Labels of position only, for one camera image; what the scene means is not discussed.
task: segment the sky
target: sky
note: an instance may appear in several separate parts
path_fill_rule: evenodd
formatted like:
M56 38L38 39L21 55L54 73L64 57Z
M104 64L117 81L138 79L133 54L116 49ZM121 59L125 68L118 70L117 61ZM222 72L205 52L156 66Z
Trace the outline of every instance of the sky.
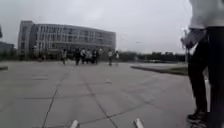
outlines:
M21 20L116 32L117 49L183 53L188 0L0 0L3 39L17 46Z

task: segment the person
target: person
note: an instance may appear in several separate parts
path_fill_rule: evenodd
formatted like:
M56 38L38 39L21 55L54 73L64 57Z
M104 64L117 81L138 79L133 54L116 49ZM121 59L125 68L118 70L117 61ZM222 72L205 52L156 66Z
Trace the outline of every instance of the person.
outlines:
M86 55L86 63L88 64L91 62L91 59L92 59L92 53L91 53L90 49L87 50L86 54L87 54Z
M98 64L99 57L100 57L99 50L96 50L96 60L95 60L96 64Z
M116 53L115 53L115 58L116 58L116 65L118 66L118 61L120 58L118 51L116 51Z
M92 51L92 64L96 63L96 50Z
M64 49L64 50L62 50L62 63L64 65L65 65L66 57L67 57L67 51L66 51L66 49Z
M109 52L108 52L108 58L109 58L109 66L112 66L113 52L112 52L111 49L109 49Z
M86 51L84 48L81 51L81 60L82 60L82 64L84 64L86 60Z
M182 39L192 48L201 35L208 35L208 71L211 85L211 105L208 128L224 126L224 0L190 0L192 19L190 32Z
M203 71L208 66L208 52L209 52L208 36L204 36L198 42L198 45L189 60L188 74L195 97L196 110L192 115L188 115L189 122L204 121L207 119L207 99L206 87Z
M79 65L79 61L80 61L80 50L79 50L79 48L75 49L75 61L76 61L76 65Z

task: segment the window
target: window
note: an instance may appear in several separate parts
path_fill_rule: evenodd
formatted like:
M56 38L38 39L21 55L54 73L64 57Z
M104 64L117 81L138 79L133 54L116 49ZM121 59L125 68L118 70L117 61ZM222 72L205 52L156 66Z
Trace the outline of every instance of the window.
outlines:
M44 27L44 32L45 32L45 33L48 32L48 27Z
M67 28L63 29L63 33L67 34Z
M68 34L72 34L72 29L71 29L71 28L69 29L69 32L68 32Z
M56 28L53 28L53 33L56 33Z
M41 48L41 43L39 43L39 49Z
M21 49L24 49L24 48L25 48L25 43L22 42L22 43L21 43Z
M35 40L37 40L37 34L35 34Z
M68 36L68 42L72 42L72 36Z
M85 31L85 37L87 37L88 36L88 31Z
M84 39L85 39L85 42L88 42L88 38L87 37L84 37Z
M40 37L40 40L44 40L44 34L41 34Z
M73 36L72 39L73 39L73 41L75 41L77 39L77 37L76 36Z
M55 41L55 35L52 35L52 41Z
M75 29L72 30L72 34L77 34Z
M50 40L50 35L47 35L47 40L48 40L48 41Z
M27 29L28 29L27 26L24 26L22 28L22 41L25 41L26 40L26 32L27 32Z
M52 44L52 48L53 48L53 49L55 49L55 48L56 48L56 47L55 47L55 43L53 43L53 44Z
M60 40L61 40L60 35L57 35L57 40L58 40L58 41L60 41Z

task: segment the building facade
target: building facade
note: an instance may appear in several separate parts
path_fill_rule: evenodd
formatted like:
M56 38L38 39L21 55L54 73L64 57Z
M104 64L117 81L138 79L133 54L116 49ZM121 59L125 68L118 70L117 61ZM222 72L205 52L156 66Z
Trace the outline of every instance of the building facade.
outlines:
M114 50L114 32L71 25L34 24L22 21L18 38L18 53L55 53L75 48Z
M8 43L0 41L0 53L3 53L3 52L9 53L12 50L14 50L14 44L8 44Z

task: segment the building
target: building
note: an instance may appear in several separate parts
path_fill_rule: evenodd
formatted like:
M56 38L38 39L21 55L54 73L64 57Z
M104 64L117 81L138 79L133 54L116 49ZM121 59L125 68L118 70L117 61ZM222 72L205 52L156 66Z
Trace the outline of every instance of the building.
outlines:
M0 41L0 53L11 52L14 49L14 44L8 44Z
M34 24L22 21L18 38L18 53L27 57L30 53L58 53L75 48L115 49L114 32L71 25Z

